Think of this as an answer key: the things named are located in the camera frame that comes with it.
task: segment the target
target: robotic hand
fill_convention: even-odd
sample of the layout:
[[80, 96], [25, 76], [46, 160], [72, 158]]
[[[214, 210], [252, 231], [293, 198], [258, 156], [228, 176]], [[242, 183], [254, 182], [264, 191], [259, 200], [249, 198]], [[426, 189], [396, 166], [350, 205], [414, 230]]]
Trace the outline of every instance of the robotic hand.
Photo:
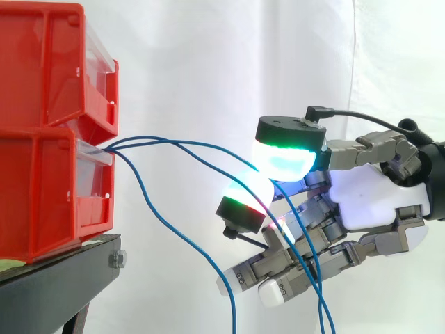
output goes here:
[[[412, 120], [400, 122], [399, 127], [385, 123], [392, 129], [356, 141], [326, 142], [325, 128], [318, 120], [346, 113], [309, 107], [305, 118], [265, 116], [259, 120], [256, 137], [258, 145], [284, 150], [267, 158], [267, 150], [258, 151], [255, 163], [261, 172], [279, 180], [290, 196], [316, 193], [297, 212], [314, 243], [323, 280], [360, 265], [366, 256], [412, 251], [428, 232], [424, 219], [445, 218], [445, 143], [434, 143]], [[370, 119], [358, 113], [351, 116]], [[273, 200], [282, 198], [275, 189]], [[257, 233], [265, 217], [228, 197], [216, 213], [225, 221], [224, 235], [231, 239], [244, 232]], [[316, 279], [311, 249], [293, 212], [278, 222]], [[358, 242], [339, 243], [354, 232], [366, 234]], [[311, 283], [275, 225], [262, 228], [262, 234], [266, 250], [225, 275], [234, 293], [259, 285], [263, 304], [273, 307], [303, 293]], [[227, 295], [220, 279], [218, 286]]]

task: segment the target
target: white backdrop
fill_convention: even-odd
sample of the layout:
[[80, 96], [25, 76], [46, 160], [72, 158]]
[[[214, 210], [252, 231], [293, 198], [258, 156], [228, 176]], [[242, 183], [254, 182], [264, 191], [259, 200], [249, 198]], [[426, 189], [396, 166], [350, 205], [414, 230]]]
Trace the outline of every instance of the white backdrop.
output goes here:
[[[416, 80], [409, 73], [427, 53], [413, 55], [407, 70], [393, 71], [400, 54], [391, 52], [391, 46], [405, 34], [398, 24], [411, 27], [412, 20], [401, 17], [412, 13], [400, 13], [401, 2], [392, 7], [386, 1], [372, 7], [356, 2], [355, 21], [351, 0], [85, 0], [83, 5], [90, 24], [120, 62], [120, 137], [207, 141], [249, 158], [258, 117], [265, 114], [302, 116], [308, 105], [345, 109], [350, 104], [396, 122], [415, 101], [412, 112], [423, 116], [419, 108], [435, 85], [423, 71]], [[397, 19], [390, 25], [395, 10]], [[390, 27], [377, 30], [382, 24]], [[355, 37], [360, 47], [353, 66]], [[378, 47], [381, 42], [385, 47]], [[382, 85], [394, 76], [398, 81]], [[436, 74], [434, 83], [441, 77]], [[414, 84], [419, 80], [428, 89]], [[412, 99], [404, 98], [407, 82], [408, 88], [418, 88], [409, 90]], [[377, 93], [385, 98], [376, 99]], [[399, 97], [397, 108], [394, 96]], [[428, 125], [424, 119], [419, 123]], [[437, 126], [433, 123], [426, 130]], [[329, 138], [367, 130], [353, 121], [346, 128], [343, 118], [325, 124]], [[432, 135], [439, 138], [440, 132]], [[221, 153], [195, 151], [229, 171], [242, 168]], [[134, 149], [127, 156], [143, 174], [159, 211], [222, 269], [257, 252], [222, 236], [223, 222], [214, 212], [229, 184], [224, 177], [167, 146]], [[113, 232], [122, 233], [128, 262], [91, 303], [86, 333], [230, 333], [229, 300], [219, 295], [216, 273], [152, 216], [122, 161], [115, 193]], [[286, 207], [279, 203], [273, 209]], [[433, 231], [437, 225], [432, 224]], [[436, 261], [445, 260], [445, 252], [440, 234], [430, 234], [427, 245], [412, 255], [366, 260], [326, 281], [338, 333], [419, 333], [424, 323], [428, 333], [443, 333], [444, 261]], [[263, 309], [256, 289], [236, 302], [239, 333], [318, 332], [313, 291], [272, 310]]]

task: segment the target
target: black sensor cap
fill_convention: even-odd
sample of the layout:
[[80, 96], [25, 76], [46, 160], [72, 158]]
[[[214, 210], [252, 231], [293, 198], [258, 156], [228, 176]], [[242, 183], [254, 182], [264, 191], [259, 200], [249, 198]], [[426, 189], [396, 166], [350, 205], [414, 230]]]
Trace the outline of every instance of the black sensor cap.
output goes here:
[[297, 117], [260, 117], [255, 139], [279, 148], [299, 148], [319, 152], [325, 141], [326, 128], [308, 125]]
[[261, 212], [227, 196], [222, 198], [216, 214], [232, 229], [241, 228], [241, 232], [247, 230], [254, 233], [258, 233], [266, 217]]

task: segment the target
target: cable connector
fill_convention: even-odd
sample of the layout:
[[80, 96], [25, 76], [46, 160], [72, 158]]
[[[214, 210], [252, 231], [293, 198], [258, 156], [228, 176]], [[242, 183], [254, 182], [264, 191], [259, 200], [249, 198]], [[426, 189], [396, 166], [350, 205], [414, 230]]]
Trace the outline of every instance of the cable connector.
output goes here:
[[335, 110], [333, 108], [325, 108], [324, 106], [308, 106], [305, 118], [312, 122], [318, 122], [320, 119], [333, 117]]

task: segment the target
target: white fingertip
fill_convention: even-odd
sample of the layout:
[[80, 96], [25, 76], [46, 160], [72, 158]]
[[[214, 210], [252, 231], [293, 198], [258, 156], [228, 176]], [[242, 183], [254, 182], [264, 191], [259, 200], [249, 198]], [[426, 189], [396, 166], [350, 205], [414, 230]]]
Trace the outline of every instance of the white fingertip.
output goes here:
[[[236, 277], [236, 274], [233, 269], [226, 270], [224, 272], [224, 276], [229, 282], [229, 285], [234, 294], [239, 294], [243, 292], [243, 288], [239, 284], [238, 278]], [[227, 291], [227, 288], [225, 287], [224, 281], [221, 277], [218, 277], [218, 279], [216, 280], [216, 284], [218, 286], [218, 289], [220, 290], [220, 293], [223, 296], [229, 296], [229, 292]]]
[[258, 295], [263, 305], [267, 308], [274, 308], [284, 303], [282, 290], [273, 278], [259, 286]]
[[412, 251], [415, 249], [426, 237], [428, 233], [428, 226], [418, 226], [416, 228], [407, 228], [405, 231], [406, 239], [408, 241], [408, 249]]

